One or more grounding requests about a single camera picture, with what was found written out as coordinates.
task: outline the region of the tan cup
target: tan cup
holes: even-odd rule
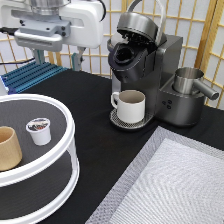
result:
[[[0,127],[0,171],[14,168],[22,160],[22,151],[14,129]]]

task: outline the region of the gray mat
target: gray mat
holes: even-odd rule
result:
[[[224,161],[165,139],[111,224],[222,224]]]
[[[35,118],[51,121],[52,140],[45,146],[36,146],[26,131],[26,125]],[[63,137],[67,123],[64,114],[55,106],[36,100],[15,100],[0,103],[0,126],[15,129],[23,159],[19,166],[30,163],[51,150]]]
[[[224,160],[224,153],[222,151],[158,127],[140,153],[132,161],[93,215],[86,222],[87,224],[109,223],[112,215],[165,138]]]

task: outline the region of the mug handle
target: mug handle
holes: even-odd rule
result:
[[[120,93],[119,93],[119,92],[114,92],[114,93],[112,93],[112,95],[111,95],[111,104],[112,104],[112,106],[113,106],[115,109],[117,109],[117,105],[116,105],[115,102],[114,102],[114,95],[117,95],[117,96],[119,97]]]

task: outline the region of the coffee machine drip tray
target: coffee machine drip tray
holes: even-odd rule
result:
[[[128,124],[118,118],[116,109],[112,110],[110,113],[110,121],[112,122],[112,124],[126,131],[137,131],[145,127],[153,119],[153,117],[154,116],[152,114],[146,113],[145,118],[140,122],[135,124]]]

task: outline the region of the paper cup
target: paper cup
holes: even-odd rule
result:
[[[34,143],[38,146],[46,145],[51,141],[50,120],[36,118],[26,125]]]
[[[22,160],[22,151],[14,129],[0,127],[0,171],[17,166]]]

